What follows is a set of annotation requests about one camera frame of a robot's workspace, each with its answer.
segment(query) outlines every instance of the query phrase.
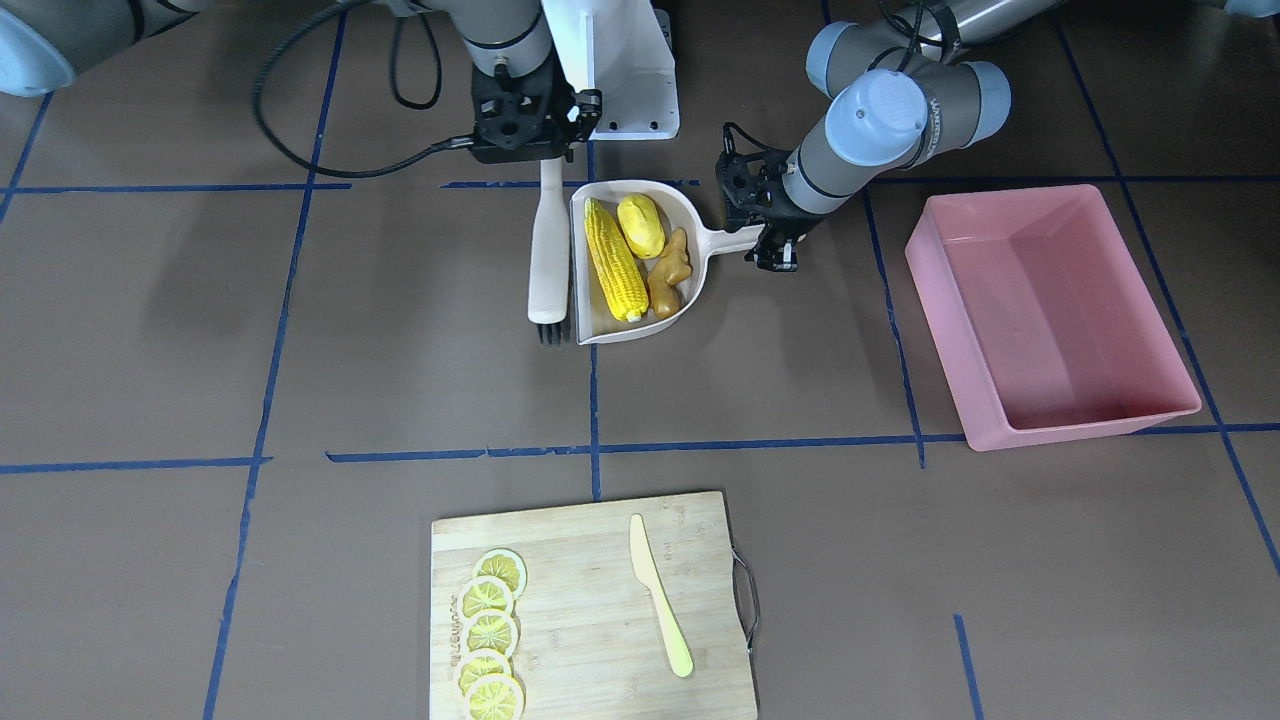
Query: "cutting board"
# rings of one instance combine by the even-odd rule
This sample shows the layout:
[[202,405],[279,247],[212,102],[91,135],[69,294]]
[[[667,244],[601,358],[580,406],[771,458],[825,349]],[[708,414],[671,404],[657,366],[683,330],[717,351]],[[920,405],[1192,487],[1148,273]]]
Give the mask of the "cutting board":
[[[631,570],[631,515],[644,516],[658,573],[694,657],[667,665],[649,591]],[[755,684],[733,601],[718,492],[550,507],[431,524],[431,720],[465,720],[453,684],[458,589],[485,551],[529,569],[511,664],[525,720],[754,720]]]

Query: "yellow knife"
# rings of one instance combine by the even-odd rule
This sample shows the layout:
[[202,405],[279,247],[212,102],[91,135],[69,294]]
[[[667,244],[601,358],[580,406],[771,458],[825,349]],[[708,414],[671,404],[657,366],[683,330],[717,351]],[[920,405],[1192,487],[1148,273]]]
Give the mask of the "yellow knife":
[[631,516],[631,568],[636,579],[653,593],[653,606],[658,611],[658,626],[662,629],[662,643],[667,646],[667,662],[677,678],[687,678],[694,671],[694,659],[689,655],[685,635],[676,624],[676,614],[671,611],[667,592],[662,589],[658,565],[653,561],[649,548],[649,534],[644,529],[640,514]]

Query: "pink plastic container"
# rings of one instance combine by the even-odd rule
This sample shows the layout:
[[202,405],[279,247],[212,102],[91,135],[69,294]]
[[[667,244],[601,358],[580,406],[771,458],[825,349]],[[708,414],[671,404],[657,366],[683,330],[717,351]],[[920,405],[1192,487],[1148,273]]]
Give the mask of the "pink plastic container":
[[931,197],[906,260],[969,447],[1124,434],[1201,409],[1096,187]]

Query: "metal handle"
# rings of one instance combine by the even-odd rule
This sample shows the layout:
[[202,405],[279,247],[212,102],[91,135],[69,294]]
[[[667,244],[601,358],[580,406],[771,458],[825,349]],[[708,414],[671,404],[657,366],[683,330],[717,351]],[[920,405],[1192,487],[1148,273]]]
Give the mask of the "metal handle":
[[[753,655],[755,652],[755,635],[760,630],[760,596],[755,592],[755,573],[751,571],[746,560],[742,560],[737,546],[730,544],[728,551],[733,553],[733,562],[742,566],[742,571],[746,574],[746,585],[751,591],[751,626],[748,629],[744,624],[742,632],[746,634],[746,653]],[[737,583],[733,583],[733,594],[737,594]]]

